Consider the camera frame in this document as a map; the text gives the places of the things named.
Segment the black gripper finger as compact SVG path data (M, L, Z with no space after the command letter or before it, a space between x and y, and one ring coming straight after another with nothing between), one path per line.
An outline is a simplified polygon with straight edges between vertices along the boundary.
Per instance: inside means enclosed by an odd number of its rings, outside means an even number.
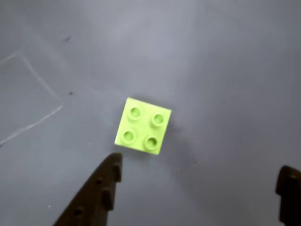
M286 226L301 224L301 172L283 166L279 172L276 194L280 196L279 221Z
M122 179L122 154L112 153L95 169L55 226L105 226L114 209L116 184Z

